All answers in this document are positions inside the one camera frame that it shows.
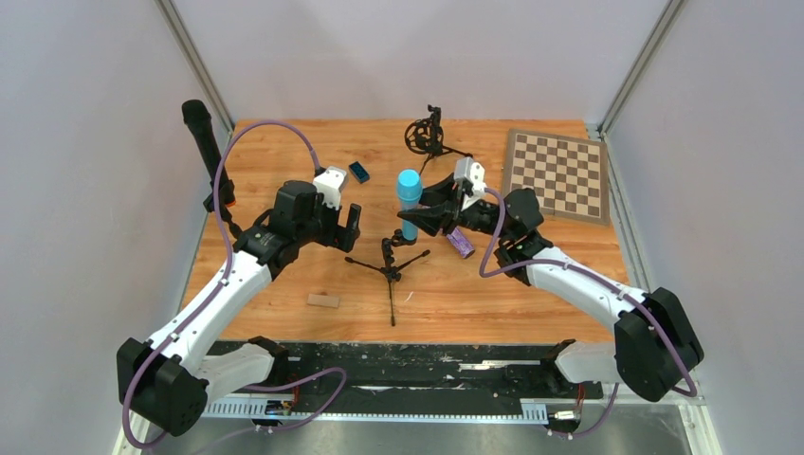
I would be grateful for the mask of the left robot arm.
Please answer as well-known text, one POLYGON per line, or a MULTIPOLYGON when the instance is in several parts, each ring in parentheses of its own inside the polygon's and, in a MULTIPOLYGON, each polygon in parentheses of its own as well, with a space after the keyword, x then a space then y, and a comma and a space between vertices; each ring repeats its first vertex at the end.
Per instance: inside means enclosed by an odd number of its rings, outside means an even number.
POLYGON ((290 180, 272 209, 228 247, 228 256, 202 291, 146 341, 127 339, 117 352, 123 416, 132 412, 180 436, 208 403, 248 386, 266 383, 279 391, 287 378, 289 352, 254 337, 224 355, 208 352, 244 306, 267 288, 310 243, 352 250, 361 208, 350 207, 338 222, 344 182, 330 173, 312 182, 290 180))

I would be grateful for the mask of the blue microphone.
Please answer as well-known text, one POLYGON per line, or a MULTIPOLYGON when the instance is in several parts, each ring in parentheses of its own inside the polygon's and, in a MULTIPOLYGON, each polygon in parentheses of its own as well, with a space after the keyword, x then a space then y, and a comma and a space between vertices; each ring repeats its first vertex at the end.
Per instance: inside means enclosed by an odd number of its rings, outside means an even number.
MULTIPOLYGON (((406 169, 399 173, 396 181, 396 196, 401 210, 415 209, 422 194, 422 181, 419 173, 413 169, 406 169)), ((415 242, 418 237, 418 228, 411 222, 402 221, 402 237, 408 242, 415 242)))

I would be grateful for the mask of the black microphone orange end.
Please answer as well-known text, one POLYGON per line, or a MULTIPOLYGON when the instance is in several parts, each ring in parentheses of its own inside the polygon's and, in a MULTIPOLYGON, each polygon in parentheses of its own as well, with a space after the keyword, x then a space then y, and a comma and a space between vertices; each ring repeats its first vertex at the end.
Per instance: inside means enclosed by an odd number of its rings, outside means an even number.
MULTIPOLYGON (((187 100, 182 104, 181 110, 183 121, 195 140, 205 168, 210 176, 210 183, 213 185, 218 167, 221 163, 221 153, 213 132, 211 114, 205 103, 201 100, 187 100)), ((221 171, 219 191, 219 198, 224 206, 230 207, 236 202, 234 184, 228 177, 226 169, 221 171)))

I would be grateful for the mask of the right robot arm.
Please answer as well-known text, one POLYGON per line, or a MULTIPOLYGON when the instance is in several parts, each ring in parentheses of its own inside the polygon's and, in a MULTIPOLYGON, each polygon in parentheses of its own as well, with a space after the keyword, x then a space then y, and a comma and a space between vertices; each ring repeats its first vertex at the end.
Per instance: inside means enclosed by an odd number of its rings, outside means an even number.
POLYGON ((427 187, 411 209, 398 217, 427 233, 465 228, 490 235, 479 274, 505 275, 572 304, 613 335, 611 344, 567 341, 551 363, 568 383, 621 383, 640 398, 658 402, 673 391, 695 397, 692 370, 704 350, 680 299, 664 287, 652 291, 608 278, 572 259, 542 236, 544 218, 534 190, 501 196, 490 188, 477 193, 453 175, 427 187), (494 196, 494 201, 484 195, 494 196))

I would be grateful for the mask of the black tripod shock-mount stand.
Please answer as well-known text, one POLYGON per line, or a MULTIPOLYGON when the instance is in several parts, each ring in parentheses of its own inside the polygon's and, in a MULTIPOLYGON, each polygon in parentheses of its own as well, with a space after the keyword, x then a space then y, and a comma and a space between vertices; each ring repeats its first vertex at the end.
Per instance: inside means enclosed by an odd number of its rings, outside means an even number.
POLYGON ((473 154, 466 153, 444 144, 444 130, 441 125, 442 109, 432 104, 428 105, 429 115, 413 121, 406 129, 404 140, 409 151, 416 155, 423 155, 424 161, 419 173, 422 173, 427 165, 435 158, 457 154, 460 156, 473 157, 473 154))

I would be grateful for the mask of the black tripod clip mic stand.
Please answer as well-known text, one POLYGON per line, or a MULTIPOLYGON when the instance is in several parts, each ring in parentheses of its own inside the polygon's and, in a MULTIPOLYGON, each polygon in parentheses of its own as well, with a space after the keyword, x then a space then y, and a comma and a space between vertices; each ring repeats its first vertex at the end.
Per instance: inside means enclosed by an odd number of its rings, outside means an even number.
POLYGON ((394 290, 393 285, 396 282, 399 282, 402 278, 401 271, 406 268, 407 266, 411 265, 413 262, 423 259, 430 255, 430 250, 425 249, 417 256, 407 260, 404 263, 398 263, 396 258, 394 257, 394 249, 396 247, 401 246, 414 246, 416 244, 416 240, 408 240, 404 236, 404 232, 401 228, 398 228, 394 231, 391 237, 383 238, 381 241, 380 249, 383 256, 383 265, 382 266, 374 266, 371 264, 367 264, 361 261, 357 261, 352 257, 345 257, 344 261, 348 264, 356 264, 371 270, 374 270, 380 273, 386 280, 387 288, 388 288, 388 297, 390 302, 390 324, 392 327, 396 325, 396 318, 394 312, 394 290))

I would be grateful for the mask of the black round-base mic stand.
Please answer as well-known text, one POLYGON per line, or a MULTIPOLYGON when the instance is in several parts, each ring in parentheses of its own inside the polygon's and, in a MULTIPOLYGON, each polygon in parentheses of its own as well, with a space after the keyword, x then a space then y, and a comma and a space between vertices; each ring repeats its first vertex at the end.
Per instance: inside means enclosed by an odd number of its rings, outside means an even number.
POLYGON ((233 221, 229 207, 236 203, 234 183, 231 179, 221 181, 219 192, 219 209, 222 222, 228 227, 228 231, 235 241, 242 235, 243 230, 233 221))

